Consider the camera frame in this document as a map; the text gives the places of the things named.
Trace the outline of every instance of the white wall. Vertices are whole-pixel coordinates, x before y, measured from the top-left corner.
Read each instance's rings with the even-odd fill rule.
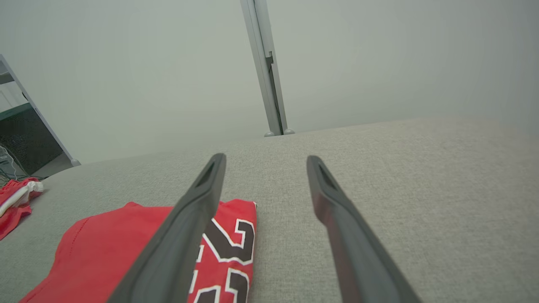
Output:
[[[296,131],[470,115],[539,135],[539,1],[267,3]]]
[[[238,0],[6,0],[0,53],[83,164],[268,131]]]

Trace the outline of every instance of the red cloth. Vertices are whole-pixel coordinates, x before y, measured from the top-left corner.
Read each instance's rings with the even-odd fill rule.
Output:
[[[121,209],[76,222],[62,237],[49,275],[21,302],[106,302],[171,209],[143,207],[129,202]],[[200,262],[197,260],[195,270],[198,272],[191,284],[189,302],[194,302],[197,295],[207,298],[217,294],[221,303],[232,303],[234,291],[231,287],[241,288],[238,286],[245,280],[248,280],[247,288],[252,284],[252,256],[250,261],[224,259],[231,252],[248,259],[245,250],[251,238],[251,249],[254,247],[255,204],[239,199],[220,202],[214,220],[236,246],[226,243],[223,246],[222,237],[215,233],[219,228],[213,221],[209,224],[201,242],[204,248],[199,254]],[[244,231],[248,227],[241,223],[244,221],[252,223],[252,236],[249,230]],[[237,222],[240,222],[239,233],[236,232]],[[208,236],[212,245],[206,241]],[[222,254],[220,261],[213,252],[213,246]],[[219,289],[219,292],[204,292],[207,287]],[[242,302],[243,292],[240,290],[237,294],[238,303]]]
[[[2,189],[0,189],[0,205],[2,205],[14,193],[16,193],[17,190],[26,186],[30,181],[39,182],[39,180],[34,177],[27,178],[22,182],[10,180]],[[33,191],[30,193],[30,199],[33,199],[40,194],[41,192]],[[2,240],[8,235],[8,233],[17,227],[21,218],[31,213],[32,209],[30,208],[29,201],[19,205],[18,207],[8,208],[4,215],[0,217],[0,240]]]

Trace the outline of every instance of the gray floor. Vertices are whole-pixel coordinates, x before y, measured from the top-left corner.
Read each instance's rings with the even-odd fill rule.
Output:
[[[62,170],[66,170],[68,168],[72,168],[71,161],[67,157],[66,154],[62,153],[58,157],[56,157],[51,162],[47,163],[45,166],[38,169],[37,172],[33,173],[33,176],[39,176],[39,177],[49,177],[54,174],[57,174],[61,172]]]

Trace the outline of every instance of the red fabric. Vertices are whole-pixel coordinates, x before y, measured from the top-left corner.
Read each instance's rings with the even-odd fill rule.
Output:
[[[171,209],[129,202],[121,209],[76,222],[62,237],[49,275],[21,302],[106,302]],[[255,204],[239,199],[220,202],[215,220],[233,241],[241,243],[241,234],[234,231],[238,218],[252,222],[256,230]],[[234,294],[225,291],[228,268],[245,272],[252,284],[252,263],[217,262],[204,239],[201,245],[205,248],[196,265],[198,275],[189,302],[200,288],[220,285],[220,302],[232,303]]]
[[[22,182],[10,180],[2,189],[0,189],[0,205],[16,193],[17,190],[26,186],[30,181],[39,182],[39,180],[34,177],[27,178]],[[33,199],[40,194],[41,192],[33,191],[30,193],[30,199]],[[23,203],[18,207],[8,208],[4,215],[0,217],[0,240],[17,227],[21,218],[31,213],[32,209],[30,209],[30,204],[28,202]]]

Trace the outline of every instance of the gray fabric surface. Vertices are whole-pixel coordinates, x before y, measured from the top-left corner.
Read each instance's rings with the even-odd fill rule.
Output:
[[[258,203],[250,302],[341,300],[310,201],[310,154],[325,161],[425,302],[539,301],[539,144],[465,120],[337,128],[62,171],[0,242],[2,301],[45,278],[77,220],[129,201],[174,205],[219,151],[227,154],[222,200]]]

